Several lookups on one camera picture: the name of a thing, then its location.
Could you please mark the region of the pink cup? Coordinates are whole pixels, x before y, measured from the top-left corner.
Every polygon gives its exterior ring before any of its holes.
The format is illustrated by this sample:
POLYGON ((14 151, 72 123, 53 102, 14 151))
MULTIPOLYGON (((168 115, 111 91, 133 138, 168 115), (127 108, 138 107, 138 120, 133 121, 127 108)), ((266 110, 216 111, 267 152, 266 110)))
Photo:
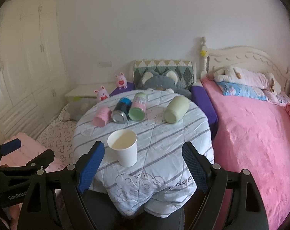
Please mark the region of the pink cup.
POLYGON ((111 113, 107 106, 98 108, 92 121, 94 126, 104 127, 111 120, 111 113))

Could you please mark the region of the pink bottle green lid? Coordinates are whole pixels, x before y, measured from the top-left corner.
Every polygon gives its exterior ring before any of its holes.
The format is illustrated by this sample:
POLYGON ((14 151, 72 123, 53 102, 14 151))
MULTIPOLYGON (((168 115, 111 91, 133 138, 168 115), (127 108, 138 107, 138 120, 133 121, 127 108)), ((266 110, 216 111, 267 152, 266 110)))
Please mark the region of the pink bottle green lid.
POLYGON ((142 121, 145 118, 148 96, 144 92, 135 94, 128 116, 133 121, 142 121))

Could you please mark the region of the pink plush bunny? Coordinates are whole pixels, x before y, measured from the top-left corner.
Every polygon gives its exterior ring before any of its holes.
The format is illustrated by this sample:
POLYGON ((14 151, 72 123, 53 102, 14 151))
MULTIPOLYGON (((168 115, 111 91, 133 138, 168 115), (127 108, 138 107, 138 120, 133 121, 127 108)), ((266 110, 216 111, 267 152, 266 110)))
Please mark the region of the pink plush bunny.
POLYGON ((124 73, 120 72, 119 74, 115 74, 116 85, 119 90, 127 88, 127 79, 124 73))
POLYGON ((94 90, 94 93, 97 95, 96 102, 99 103, 103 100, 106 100, 110 97, 109 93, 107 92, 104 86, 100 87, 100 90, 94 90))

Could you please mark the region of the white plush dog toy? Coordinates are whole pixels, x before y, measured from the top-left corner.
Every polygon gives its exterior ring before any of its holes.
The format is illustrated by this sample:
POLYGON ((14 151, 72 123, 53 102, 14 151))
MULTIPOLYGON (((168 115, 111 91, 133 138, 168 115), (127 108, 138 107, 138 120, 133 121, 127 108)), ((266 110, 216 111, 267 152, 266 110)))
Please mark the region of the white plush dog toy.
POLYGON ((257 87, 278 95, 282 92, 281 85, 272 73, 252 72, 240 67, 224 67, 214 72, 214 80, 216 82, 229 82, 251 87, 257 87))

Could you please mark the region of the striped light blue quilt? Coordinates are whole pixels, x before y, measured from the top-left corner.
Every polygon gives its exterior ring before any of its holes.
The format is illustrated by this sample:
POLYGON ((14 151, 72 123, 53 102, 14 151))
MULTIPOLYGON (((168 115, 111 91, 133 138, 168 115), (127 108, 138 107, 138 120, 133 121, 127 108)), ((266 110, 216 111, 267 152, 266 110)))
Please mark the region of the striped light blue quilt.
POLYGON ((200 154, 214 161, 208 119, 194 102, 189 102, 179 122, 167 123, 163 113, 175 94, 153 90, 148 92, 143 121, 110 122, 102 128, 93 125, 99 108, 114 109, 119 99, 134 96, 135 91, 112 96, 93 106, 77 122, 73 136, 74 160, 86 154, 95 142, 106 143, 114 131, 132 130, 138 137, 136 164, 128 168, 121 166, 114 152, 106 146, 90 189, 107 194, 117 210, 128 218, 141 211, 166 218, 180 209, 197 188, 182 157, 183 144, 191 142, 200 154))

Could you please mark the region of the white paper cup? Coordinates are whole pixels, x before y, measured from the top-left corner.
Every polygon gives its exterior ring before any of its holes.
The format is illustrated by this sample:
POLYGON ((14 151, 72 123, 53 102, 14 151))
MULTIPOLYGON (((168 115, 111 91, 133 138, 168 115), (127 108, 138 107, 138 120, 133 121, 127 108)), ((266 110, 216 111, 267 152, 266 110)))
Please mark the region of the white paper cup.
POLYGON ((137 139, 137 134, 128 129, 114 131, 108 137, 108 146, 121 166, 131 167, 137 162, 137 139))

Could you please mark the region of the pale green mug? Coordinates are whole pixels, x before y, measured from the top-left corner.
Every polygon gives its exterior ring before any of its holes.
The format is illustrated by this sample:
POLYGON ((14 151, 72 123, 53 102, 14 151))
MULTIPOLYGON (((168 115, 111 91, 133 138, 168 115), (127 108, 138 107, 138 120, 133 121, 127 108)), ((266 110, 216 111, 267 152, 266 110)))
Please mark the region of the pale green mug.
POLYGON ((180 121, 189 109, 189 99, 184 96, 174 97, 164 111, 164 119, 169 124, 180 121))

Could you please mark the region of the heart pattern bed sheet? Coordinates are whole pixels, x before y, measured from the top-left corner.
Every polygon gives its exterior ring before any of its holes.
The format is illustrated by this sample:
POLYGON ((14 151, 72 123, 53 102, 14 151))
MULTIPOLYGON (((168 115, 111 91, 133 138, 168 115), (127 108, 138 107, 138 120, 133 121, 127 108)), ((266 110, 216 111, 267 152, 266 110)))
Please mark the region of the heart pattern bed sheet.
POLYGON ((76 121, 67 119, 68 104, 61 110, 59 116, 53 120, 38 136, 36 141, 42 146, 52 149, 56 158, 63 163, 73 162, 72 139, 76 128, 76 121))

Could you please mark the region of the pink plush bunny back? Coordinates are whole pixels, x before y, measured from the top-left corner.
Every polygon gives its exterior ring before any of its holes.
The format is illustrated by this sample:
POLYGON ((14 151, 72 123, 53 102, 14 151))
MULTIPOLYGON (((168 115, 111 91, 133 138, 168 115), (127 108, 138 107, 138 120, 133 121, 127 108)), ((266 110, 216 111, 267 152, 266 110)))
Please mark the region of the pink plush bunny back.
POLYGON ((120 72, 119 74, 115 74, 116 85, 119 90, 127 88, 127 79, 124 73, 120 72))

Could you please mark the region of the pink plush bunny front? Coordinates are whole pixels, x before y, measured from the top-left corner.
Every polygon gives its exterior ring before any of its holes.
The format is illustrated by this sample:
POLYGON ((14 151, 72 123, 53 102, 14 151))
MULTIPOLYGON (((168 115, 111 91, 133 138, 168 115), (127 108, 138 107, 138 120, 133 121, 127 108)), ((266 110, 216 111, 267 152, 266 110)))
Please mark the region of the pink plush bunny front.
POLYGON ((107 92, 104 86, 100 87, 100 90, 94 90, 94 93, 97 95, 96 102, 99 103, 103 100, 106 100, 110 97, 109 93, 107 92))

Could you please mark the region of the grey cat cushion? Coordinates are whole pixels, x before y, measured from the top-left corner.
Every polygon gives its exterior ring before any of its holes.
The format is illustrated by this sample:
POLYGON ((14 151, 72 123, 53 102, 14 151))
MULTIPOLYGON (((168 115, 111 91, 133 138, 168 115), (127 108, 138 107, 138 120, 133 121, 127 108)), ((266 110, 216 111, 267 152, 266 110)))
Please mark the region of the grey cat cushion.
POLYGON ((155 71, 146 71, 137 84, 138 89, 153 89, 160 91, 171 91, 192 99, 192 93, 184 88, 179 76, 175 71, 165 71, 158 74, 155 71))

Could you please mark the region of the cream bedside table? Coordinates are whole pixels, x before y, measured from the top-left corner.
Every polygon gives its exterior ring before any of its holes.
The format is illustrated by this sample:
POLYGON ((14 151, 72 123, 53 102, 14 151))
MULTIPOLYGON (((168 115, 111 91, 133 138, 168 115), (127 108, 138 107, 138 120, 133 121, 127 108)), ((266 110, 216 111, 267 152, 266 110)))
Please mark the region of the cream bedside table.
POLYGON ((74 98, 74 97, 95 98, 97 94, 94 92, 94 90, 100 90, 101 86, 103 86, 109 94, 117 88, 115 83, 78 85, 76 88, 69 91, 65 95, 65 97, 66 98, 74 98))

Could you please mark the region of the grey dotted pillow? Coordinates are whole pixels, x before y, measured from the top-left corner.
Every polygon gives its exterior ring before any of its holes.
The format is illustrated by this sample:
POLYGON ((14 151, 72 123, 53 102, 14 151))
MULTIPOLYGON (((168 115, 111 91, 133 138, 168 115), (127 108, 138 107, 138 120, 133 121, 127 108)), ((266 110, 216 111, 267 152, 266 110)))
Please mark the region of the grey dotted pillow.
POLYGON ((63 119, 65 121, 79 121, 96 103, 96 98, 74 99, 68 103, 63 119))

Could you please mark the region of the blue cartoon pillow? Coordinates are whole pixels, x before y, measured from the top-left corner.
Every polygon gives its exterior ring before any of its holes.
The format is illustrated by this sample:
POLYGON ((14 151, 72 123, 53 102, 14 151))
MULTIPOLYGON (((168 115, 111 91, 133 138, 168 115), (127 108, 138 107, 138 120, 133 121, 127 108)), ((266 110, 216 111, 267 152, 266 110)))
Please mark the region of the blue cartoon pillow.
POLYGON ((267 101, 267 96, 260 88, 236 83, 228 83, 225 81, 216 84, 219 86, 224 96, 237 96, 267 101))

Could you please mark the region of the cream wardrobe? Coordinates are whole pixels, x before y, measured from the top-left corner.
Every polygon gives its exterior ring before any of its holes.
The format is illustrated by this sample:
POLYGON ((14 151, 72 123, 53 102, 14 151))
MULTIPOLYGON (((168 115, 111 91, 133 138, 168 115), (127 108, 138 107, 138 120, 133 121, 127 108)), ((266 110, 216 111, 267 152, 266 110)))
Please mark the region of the cream wardrobe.
POLYGON ((0 143, 32 138, 53 121, 70 90, 60 52, 57 0, 10 0, 0 9, 0 143))

